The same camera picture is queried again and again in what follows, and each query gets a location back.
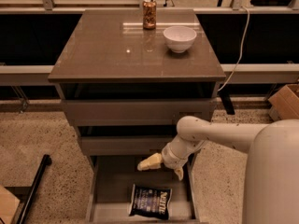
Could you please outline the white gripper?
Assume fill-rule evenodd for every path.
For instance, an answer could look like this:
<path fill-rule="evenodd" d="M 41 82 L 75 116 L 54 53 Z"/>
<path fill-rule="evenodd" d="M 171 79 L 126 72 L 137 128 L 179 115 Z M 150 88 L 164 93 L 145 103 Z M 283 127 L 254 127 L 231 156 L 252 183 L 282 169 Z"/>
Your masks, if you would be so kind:
<path fill-rule="evenodd" d="M 164 162 L 164 165 L 173 169 L 175 174 L 178 177 L 178 180 L 181 181 L 184 176 L 183 166 L 187 161 L 187 148 L 185 145 L 179 143 L 168 143 L 160 153 L 155 153 L 148 158 L 144 159 L 137 165 L 138 171 L 147 171 L 160 169 L 161 164 Z"/>

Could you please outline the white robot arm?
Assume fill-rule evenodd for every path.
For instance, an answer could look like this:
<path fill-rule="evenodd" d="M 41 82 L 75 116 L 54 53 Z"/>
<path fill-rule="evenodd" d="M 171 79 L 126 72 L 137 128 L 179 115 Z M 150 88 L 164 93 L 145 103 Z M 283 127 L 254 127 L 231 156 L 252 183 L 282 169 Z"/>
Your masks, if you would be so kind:
<path fill-rule="evenodd" d="M 166 166 L 183 177 L 182 167 L 206 141 L 248 155 L 242 224 L 299 224 L 299 120 L 271 124 L 208 122 L 181 118 L 177 135 L 160 153 L 137 165 L 140 171 Z"/>

